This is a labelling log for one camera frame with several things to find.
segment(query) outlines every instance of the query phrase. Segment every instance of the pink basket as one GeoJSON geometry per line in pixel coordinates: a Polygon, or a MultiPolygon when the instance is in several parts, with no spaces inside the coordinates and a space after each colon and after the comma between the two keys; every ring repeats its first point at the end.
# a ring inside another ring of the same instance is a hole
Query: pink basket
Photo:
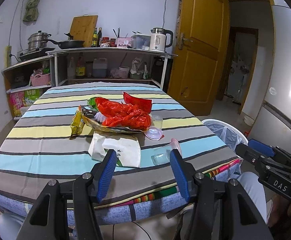
{"type": "Polygon", "coordinates": [[[38,87],[38,86],[48,85],[48,83],[51,81],[51,76],[50,76],[50,73],[45,74],[45,75],[37,74],[34,77],[31,76],[30,79],[31,79],[32,86],[38,87]]]}

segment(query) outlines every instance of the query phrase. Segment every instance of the striped tablecloth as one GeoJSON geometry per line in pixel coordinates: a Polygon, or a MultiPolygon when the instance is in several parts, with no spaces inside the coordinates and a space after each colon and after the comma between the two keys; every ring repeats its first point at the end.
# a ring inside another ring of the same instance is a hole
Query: striped tablecloth
{"type": "Polygon", "coordinates": [[[91,97],[123,101],[123,91],[152,99],[152,115],[163,118],[164,138],[153,141],[137,134],[141,167],[116,167],[102,207],[175,186],[169,164],[154,166],[155,150],[176,138],[183,158],[197,171],[209,172],[237,159],[214,133],[178,102],[155,86],[132,83],[85,83],[45,92],[17,122],[0,148],[0,195],[33,203],[50,179],[65,182],[97,163],[88,154],[93,131],[86,126],[70,138],[70,123],[79,105],[91,97]]]}

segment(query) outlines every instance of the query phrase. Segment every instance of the person's leg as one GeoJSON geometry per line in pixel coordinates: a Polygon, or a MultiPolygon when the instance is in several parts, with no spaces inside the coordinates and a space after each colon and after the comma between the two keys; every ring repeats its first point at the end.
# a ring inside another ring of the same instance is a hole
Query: person's leg
{"type": "Polygon", "coordinates": [[[247,171],[238,177],[238,181],[252,199],[263,220],[266,223],[266,202],[263,185],[258,182],[258,176],[253,172],[247,171]]]}
{"type": "Polygon", "coordinates": [[[16,240],[23,219],[9,213],[0,215],[0,237],[2,240],[16,240]]]}

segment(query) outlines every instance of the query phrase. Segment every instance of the screw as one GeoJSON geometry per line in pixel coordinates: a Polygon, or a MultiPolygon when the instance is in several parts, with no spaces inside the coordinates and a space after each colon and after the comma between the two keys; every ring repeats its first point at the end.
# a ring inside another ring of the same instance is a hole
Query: screw
{"type": "Polygon", "coordinates": [[[86,173],[82,174],[82,178],[83,179],[90,179],[91,178],[91,173],[90,172],[86,172],[86,173]]]}
{"type": "Polygon", "coordinates": [[[201,172],[197,172],[194,176],[195,176],[197,179],[203,179],[203,178],[204,178],[204,174],[201,173],[201,172]]]}
{"type": "Polygon", "coordinates": [[[54,185],[56,185],[56,183],[57,183],[57,181],[55,179],[51,179],[48,182],[49,186],[54,186],[54,185]]]}
{"type": "Polygon", "coordinates": [[[239,182],[236,180],[236,179],[230,179],[229,180],[229,183],[232,185],[232,186],[237,186],[239,184],[239,182]]]}

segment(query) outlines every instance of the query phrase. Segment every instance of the red plastic bag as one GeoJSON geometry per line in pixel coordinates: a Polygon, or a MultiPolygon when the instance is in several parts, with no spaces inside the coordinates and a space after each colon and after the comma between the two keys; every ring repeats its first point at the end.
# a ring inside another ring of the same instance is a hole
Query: red plastic bag
{"type": "Polygon", "coordinates": [[[136,98],[124,92],[124,102],[126,104],[137,105],[141,110],[150,113],[152,108],[152,100],[144,98],[136,98]]]}
{"type": "Polygon", "coordinates": [[[98,110],[107,119],[104,126],[116,127],[118,125],[145,131],[151,126],[151,117],[137,105],[121,104],[105,98],[96,98],[98,110]]]}

